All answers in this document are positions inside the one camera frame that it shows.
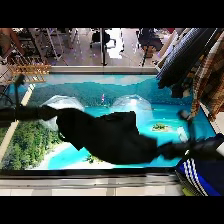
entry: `person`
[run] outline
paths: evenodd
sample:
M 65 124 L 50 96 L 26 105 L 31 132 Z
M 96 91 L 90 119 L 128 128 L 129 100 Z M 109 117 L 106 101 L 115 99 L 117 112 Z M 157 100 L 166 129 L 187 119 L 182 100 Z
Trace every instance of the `person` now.
M 18 51 L 24 56 L 25 51 L 21 46 L 18 36 L 12 28 L 0 28 L 0 55 L 4 55 L 11 47 L 11 41 L 15 43 Z

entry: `small island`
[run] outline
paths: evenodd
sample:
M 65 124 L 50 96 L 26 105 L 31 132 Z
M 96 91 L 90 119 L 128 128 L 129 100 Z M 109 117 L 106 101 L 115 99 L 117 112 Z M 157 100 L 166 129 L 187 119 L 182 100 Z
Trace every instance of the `small island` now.
M 100 160 L 99 158 L 89 154 L 86 161 L 88 161 L 90 164 L 93 164 L 93 163 L 102 163 L 103 160 Z
M 169 131 L 171 131 L 171 127 L 167 126 L 165 124 L 162 124 L 162 123 L 157 123 L 157 124 L 153 125 L 152 131 L 169 132 Z

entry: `floor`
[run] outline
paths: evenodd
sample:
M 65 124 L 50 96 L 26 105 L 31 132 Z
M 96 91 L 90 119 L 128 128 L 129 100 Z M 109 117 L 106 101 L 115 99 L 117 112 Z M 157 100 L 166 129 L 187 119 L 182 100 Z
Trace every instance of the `floor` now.
M 144 51 L 141 48 L 137 48 L 136 30 L 138 29 L 113 28 L 107 31 L 111 39 L 116 39 L 116 47 L 113 47 L 114 43 L 112 40 L 107 44 L 107 66 L 139 66 L 143 59 Z M 90 48 L 92 34 L 93 32 L 89 28 L 78 28 L 78 34 L 73 42 L 73 49 L 68 48 L 67 37 L 61 35 L 64 49 L 63 57 L 59 61 L 49 59 L 49 62 L 57 66 L 102 66 L 100 44 L 95 43 Z M 162 42 L 166 42 L 166 40 L 166 37 L 161 39 Z M 147 58 L 144 66 L 153 65 L 152 61 L 158 59 L 157 53 L 154 53 L 153 58 Z
M 92 189 L 0 189 L 0 196 L 182 196 L 180 185 Z

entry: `transparent dome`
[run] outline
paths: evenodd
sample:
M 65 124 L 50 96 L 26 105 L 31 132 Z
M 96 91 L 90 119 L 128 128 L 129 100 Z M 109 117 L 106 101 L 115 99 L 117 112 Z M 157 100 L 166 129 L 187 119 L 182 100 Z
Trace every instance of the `transparent dome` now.
M 49 100 L 47 100 L 43 105 L 48 105 L 50 107 L 53 107 L 55 109 L 63 109 L 63 108 L 75 108 L 81 111 L 84 111 L 83 105 L 76 99 L 76 97 L 68 97 L 68 96 L 53 96 Z M 58 130 L 58 126 L 56 124 L 57 117 L 54 117 L 48 121 L 40 120 L 40 123 L 53 131 Z
M 151 104 L 138 95 L 125 95 L 119 97 L 110 108 L 113 112 L 129 112 L 136 113 L 137 126 L 144 125 L 149 119 L 152 119 Z

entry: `display screen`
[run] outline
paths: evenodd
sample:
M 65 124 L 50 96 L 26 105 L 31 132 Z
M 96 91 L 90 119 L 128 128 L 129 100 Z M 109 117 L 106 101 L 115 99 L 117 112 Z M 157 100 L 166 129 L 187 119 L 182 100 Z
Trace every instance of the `display screen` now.
M 190 111 L 192 97 L 171 98 L 169 88 L 158 89 L 154 75 L 49 75 L 46 83 L 35 84 L 28 106 L 42 104 L 74 108 L 99 117 L 112 112 L 135 111 L 141 134 L 156 138 L 158 145 L 180 142 L 188 136 L 187 125 L 179 120 L 179 110 Z M 20 88 L 20 99 L 24 88 Z M 1 159 L 2 170 L 64 170 L 173 167 L 180 159 L 165 160 L 162 156 L 151 163 L 114 165 L 93 157 L 87 149 L 76 150 L 62 142 L 54 121 L 19 122 L 12 136 L 0 130 L 0 140 L 9 144 Z M 196 137 L 214 136 L 204 112 L 195 118 Z

